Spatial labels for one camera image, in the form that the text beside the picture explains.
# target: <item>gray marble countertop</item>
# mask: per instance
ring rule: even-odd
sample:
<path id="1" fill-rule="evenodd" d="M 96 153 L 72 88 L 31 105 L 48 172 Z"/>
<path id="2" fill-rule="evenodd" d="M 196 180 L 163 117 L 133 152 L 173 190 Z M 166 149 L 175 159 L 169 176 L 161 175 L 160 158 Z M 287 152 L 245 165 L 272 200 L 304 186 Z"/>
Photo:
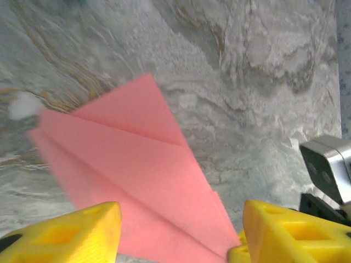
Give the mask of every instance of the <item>gray marble countertop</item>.
<path id="1" fill-rule="evenodd" d="M 238 231 L 246 199 L 296 208 L 316 193 L 299 142 L 341 136 L 334 8 L 0 0 L 0 236 L 73 210 L 25 135 L 38 109 L 70 112 L 146 72 Z"/>

